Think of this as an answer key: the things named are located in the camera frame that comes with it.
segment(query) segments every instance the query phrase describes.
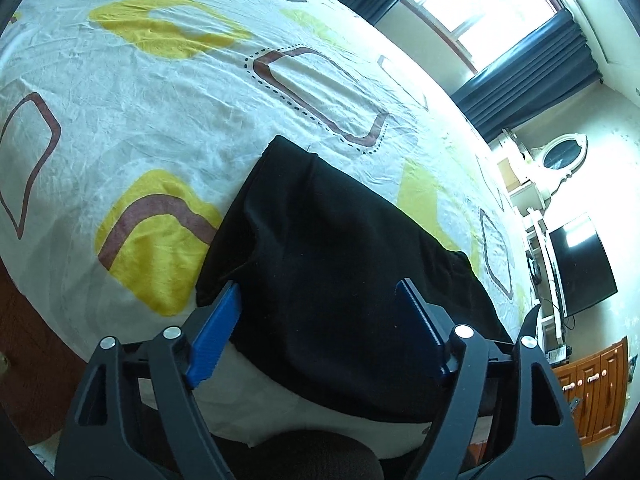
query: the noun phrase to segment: bedsheet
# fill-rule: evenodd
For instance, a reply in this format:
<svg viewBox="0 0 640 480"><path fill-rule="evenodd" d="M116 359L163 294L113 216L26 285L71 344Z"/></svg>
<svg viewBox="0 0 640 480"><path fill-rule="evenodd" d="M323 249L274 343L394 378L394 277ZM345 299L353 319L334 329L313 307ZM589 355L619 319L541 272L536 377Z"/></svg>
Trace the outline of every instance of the bedsheet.
<svg viewBox="0 0 640 480"><path fill-rule="evenodd" d="M189 315L208 245L276 134L465 251L511 336L531 307L487 145L336 0L24 0L0 38L0 125L0 256L84 359L105 335L143 340ZM249 444L323 428L384 458L424 437L311 404L230 344L196 397L214 433Z"/></svg>

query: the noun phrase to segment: television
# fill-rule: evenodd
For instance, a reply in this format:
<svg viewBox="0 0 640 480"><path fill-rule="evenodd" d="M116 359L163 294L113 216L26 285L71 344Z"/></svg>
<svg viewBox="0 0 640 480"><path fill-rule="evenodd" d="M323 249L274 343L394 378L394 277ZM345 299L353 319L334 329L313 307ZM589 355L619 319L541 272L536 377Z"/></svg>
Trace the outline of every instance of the television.
<svg viewBox="0 0 640 480"><path fill-rule="evenodd" d="M551 231L566 313L572 316L618 291L607 253L587 213Z"/></svg>

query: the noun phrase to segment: cabinet door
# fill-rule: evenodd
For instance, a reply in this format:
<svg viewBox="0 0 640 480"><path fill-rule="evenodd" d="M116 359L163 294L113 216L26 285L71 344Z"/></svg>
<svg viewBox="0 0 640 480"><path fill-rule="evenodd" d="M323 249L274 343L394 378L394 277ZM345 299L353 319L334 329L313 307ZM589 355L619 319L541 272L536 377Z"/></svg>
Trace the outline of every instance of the cabinet door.
<svg viewBox="0 0 640 480"><path fill-rule="evenodd" d="M575 396L580 404L574 412L580 444L589 444L593 439L598 402L600 400L600 355L577 365Z"/></svg>
<svg viewBox="0 0 640 480"><path fill-rule="evenodd" d="M594 442L620 430L628 376L626 338L601 355L600 368L600 402L593 431Z"/></svg>
<svg viewBox="0 0 640 480"><path fill-rule="evenodd" d="M577 397L577 368L575 365L565 365L558 368L554 368L554 373L558 378L564 399L566 402L571 402L574 397ZM576 418L576 412L574 412L574 422L578 425L578 419Z"/></svg>

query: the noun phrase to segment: tv stand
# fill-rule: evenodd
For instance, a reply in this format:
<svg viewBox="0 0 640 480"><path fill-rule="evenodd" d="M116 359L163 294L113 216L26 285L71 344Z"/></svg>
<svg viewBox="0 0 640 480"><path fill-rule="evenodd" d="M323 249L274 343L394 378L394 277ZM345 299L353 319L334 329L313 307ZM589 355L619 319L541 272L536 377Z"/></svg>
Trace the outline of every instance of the tv stand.
<svg viewBox="0 0 640 480"><path fill-rule="evenodd" d="M548 352L564 344L566 305L558 263L548 237L545 220L538 210L529 209L522 218L526 247L540 266L542 282L534 286L536 301L541 304L538 316L538 343Z"/></svg>

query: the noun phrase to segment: white wall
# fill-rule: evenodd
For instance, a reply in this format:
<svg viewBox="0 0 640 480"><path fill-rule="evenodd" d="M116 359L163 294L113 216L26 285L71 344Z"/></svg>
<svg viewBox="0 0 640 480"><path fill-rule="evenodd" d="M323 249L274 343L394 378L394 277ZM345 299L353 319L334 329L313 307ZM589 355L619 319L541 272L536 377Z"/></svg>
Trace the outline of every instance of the white wall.
<svg viewBox="0 0 640 480"><path fill-rule="evenodd" d="M618 0L563 0L587 37L604 82L640 106L640 38Z"/></svg>
<svg viewBox="0 0 640 480"><path fill-rule="evenodd" d="M449 45L400 2L382 17L376 28L404 50L449 95L473 75Z"/></svg>
<svg viewBox="0 0 640 480"><path fill-rule="evenodd" d="M577 314L567 343L574 349L573 359L579 359L626 335L632 356L640 349L640 108L595 83L516 130L528 148L571 132L587 135L587 157L551 199L545 221L555 229L587 211L607 251L618 293ZM629 385L623 424L638 400L640 373ZM584 449L589 469L614 440Z"/></svg>

